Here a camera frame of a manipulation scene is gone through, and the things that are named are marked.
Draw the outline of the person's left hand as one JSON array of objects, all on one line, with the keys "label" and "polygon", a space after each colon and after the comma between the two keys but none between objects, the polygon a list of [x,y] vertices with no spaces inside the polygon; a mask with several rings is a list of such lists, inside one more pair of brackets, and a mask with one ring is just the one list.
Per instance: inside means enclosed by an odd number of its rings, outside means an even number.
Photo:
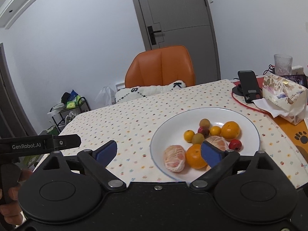
[{"label": "person's left hand", "polygon": [[3,192],[7,193],[7,195],[10,197],[11,202],[7,204],[1,205],[1,216],[3,217],[4,221],[7,224],[19,226],[23,223],[23,215],[21,214],[22,210],[18,203],[18,193],[21,188],[20,182],[25,182],[33,172],[29,169],[22,169],[19,180],[14,178],[14,186],[11,188],[7,187],[7,179],[10,180],[10,177],[14,174],[7,173],[5,175],[4,172],[2,172],[1,176],[1,199],[3,198]]}]

